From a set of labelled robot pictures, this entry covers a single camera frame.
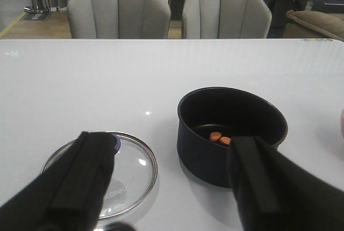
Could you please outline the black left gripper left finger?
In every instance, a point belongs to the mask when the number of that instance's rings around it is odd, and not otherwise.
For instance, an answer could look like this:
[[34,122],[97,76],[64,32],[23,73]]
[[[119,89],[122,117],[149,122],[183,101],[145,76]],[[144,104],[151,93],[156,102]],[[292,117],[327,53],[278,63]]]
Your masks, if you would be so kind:
[[1,207],[1,230],[92,230],[113,173],[116,137],[83,132]]

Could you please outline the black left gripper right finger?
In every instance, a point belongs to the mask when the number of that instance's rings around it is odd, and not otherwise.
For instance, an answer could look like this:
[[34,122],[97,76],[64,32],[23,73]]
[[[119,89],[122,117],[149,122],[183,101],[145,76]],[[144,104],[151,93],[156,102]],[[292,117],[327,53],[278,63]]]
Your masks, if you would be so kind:
[[343,230],[343,191],[258,137],[233,137],[228,179],[244,230]]

